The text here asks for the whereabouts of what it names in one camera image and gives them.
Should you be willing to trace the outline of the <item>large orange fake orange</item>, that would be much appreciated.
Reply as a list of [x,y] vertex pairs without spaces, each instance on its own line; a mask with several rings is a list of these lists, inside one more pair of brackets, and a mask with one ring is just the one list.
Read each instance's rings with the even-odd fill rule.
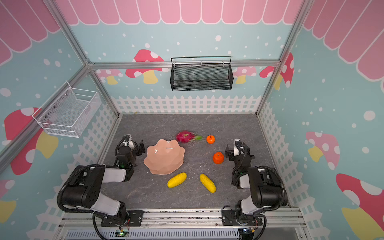
[[224,162],[225,156],[221,152],[217,152],[213,155],[213,162],[220,165]]

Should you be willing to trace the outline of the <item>small orange fake tangerine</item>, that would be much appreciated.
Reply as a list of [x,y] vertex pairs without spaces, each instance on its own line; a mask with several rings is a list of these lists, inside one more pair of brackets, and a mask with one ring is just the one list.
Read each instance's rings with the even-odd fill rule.
[[208,144],[213,144],[216,141],[216,138],[213,135],[209,135],[206,137],[206,141]]

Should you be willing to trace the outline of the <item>yellow fake fruit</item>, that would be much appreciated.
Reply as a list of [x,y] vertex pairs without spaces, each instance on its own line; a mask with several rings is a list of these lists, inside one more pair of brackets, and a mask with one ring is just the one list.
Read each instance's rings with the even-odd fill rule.
[[210,192],[215,193],[217,188],[213,181],[209,179],[205,174],[200,174],[200,181],[203,184],[203,186]]
[[174,177],[172,177],[168,183],[167,183],[167,187],[168,188],[174,188],[174,187],[177,187],[179,185],[181,185],[182,183],[185,182],[185,180],[187,179],[187,174],[186,173],[180,173]]

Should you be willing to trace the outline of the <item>magenta fake dragon fruit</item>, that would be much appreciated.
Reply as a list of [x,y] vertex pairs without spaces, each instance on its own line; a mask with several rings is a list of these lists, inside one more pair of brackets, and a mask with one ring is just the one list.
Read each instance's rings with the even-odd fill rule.
[[189,131],[182,131],[177,134],[176,139],[180,143],[190,143],[193,141],[200,141],[203,137]]

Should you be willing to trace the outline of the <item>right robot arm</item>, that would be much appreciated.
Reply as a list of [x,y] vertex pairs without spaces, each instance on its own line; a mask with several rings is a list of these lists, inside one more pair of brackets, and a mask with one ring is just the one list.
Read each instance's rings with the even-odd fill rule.
[[261,225],[261,214],[275,211],[288,204],[287,191],[275,168],[251,166],[255,156],[240,139],[234,140],[234,149],[226,148],[225,157],[234,162],[231,184],[240,190],[249,190],[250,196],[239,200],[235,209],[222,208],[224,226]]

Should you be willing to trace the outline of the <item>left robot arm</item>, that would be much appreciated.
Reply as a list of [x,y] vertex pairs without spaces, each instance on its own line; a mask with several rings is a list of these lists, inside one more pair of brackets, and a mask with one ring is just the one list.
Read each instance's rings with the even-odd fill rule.
[[128,182],[137,166],[136,158],[146,152],[143,141],[137,143],[125,135],[115,148],[112,166],[92,164],[77,166],[57,195],[57,205],[66,213],[89,213],[102,219],[107,226],[131,223],[126,204],[101,192],[103,184]]

